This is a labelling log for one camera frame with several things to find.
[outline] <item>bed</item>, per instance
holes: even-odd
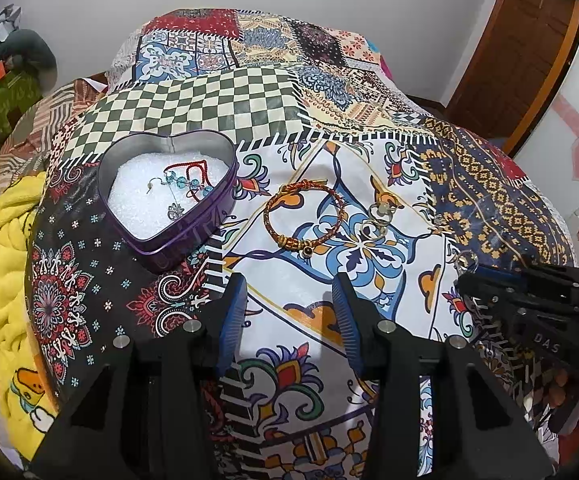
[[[28,247],[39,381],[56,410],[116,336],[145,340],[202,320],[203,304],[240,272],[249,293],[242,343],[226,376],[202,388],[221,473],[359,477],[378,390],[345,358],[330,296],[344,270],[414,335],[474,338],[483,329],[479,352],[538,426],[551,371],[471,314],[454,287],[455,262],[469,251],[506,269],[523,255],[572,265],[567,228],[504,153],[411,102],[370,41],[266,12],[180,9],[131,34],[106,76],[106,95],[51,132]],[[236,206],[204,246],[155,275],[106,219],[98,164],[132,132],[199,128],[237,146]],[[310,260],[279,250],[262,222],[269,197],[301,178],[327,178],[347,204],[339,235]],[[387,235],[370,240],[362,225],[377,200],[396,214]],[[332,224],[331,204],[309,193],[276,209],[297,237]],[[420,386],[424,474],[432,406],[429,381]]]

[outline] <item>green and white checkered fabric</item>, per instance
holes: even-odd
[[[62,160],[103,153],[129,132],[171,135],[207,128],[234,142],[299,133],[308,124],[297,96],[290,72],[255,67],[126,89],[84,115]]]

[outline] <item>metal screw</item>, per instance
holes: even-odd
[[[376,325],[376,327],[385,334],[391,334],[396,330],[396,323],[390,321],[389,319],[382,319]]]
[[[450,345],[452,345],[454,348],[458,348],[459,350],[467,346],[467,339],[458,334],[449,336],[447,341],[449,341]]]
[[[203,324],[198,319],[188,319],[185,323],[183,323],[183,330],[185,332],[198,332]]]
[[[116,346],[116,348],[125,348],[125,346],[130,344],[130,338],[125,334],[118,335],[114,338],[112,344]]]

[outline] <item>purple tin box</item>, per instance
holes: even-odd
[[[119,166],[141,153],[201,152],[222,160],[228,172],[207,197],[178,220],[151,238],[134,237],[114,216],[107,199]],[[216,232],[234,206],[232,188],[236,183],[238,161],[230,139],[212,130],[195,130],[171,137],[135,133],[115,142],[103,155],[98,168],[98,192],[107,218],[137,254],[148,270],[161,273],[180,263]]]

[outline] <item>bracelet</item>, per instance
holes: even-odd
[[[288,251],[300,251],[301,256],[303,258],[310,258],[314,253],[314,247],[318,247],[323,242],[326,242],[330,238],[332,238],[341,227],[343,222],[343,210],[345,209],[345,200],[343,197],[335,192],[333,189],[325,186],[324,182],[326,180],[301,180],[300,182],[295,182],[294,184],[285,184],[281,186],[276,195],[274,195],[271,199],[267,201],[265,204],[265,209],[263,210],[263,224],[265,225],[265,229],[270,234],[270,236],[274,239],[274,241],[279,245],[281,249],[286,249]],[[270,209],[272,208],[272,204],[274,204],[279,198],[285,196],[289,193],[294,191],[307,191],[310,189],[317,189],[320,191],[325,191],[329,193],[334,201],[335,205],[338,209],[338,218],[336,223],[333,227],[327,231],[323,236],[317,238],[316,240],[298,240],[297,238],[293,237],[286,237],[285,235],[279,235],[273,228],[272,224],[270,224]]]

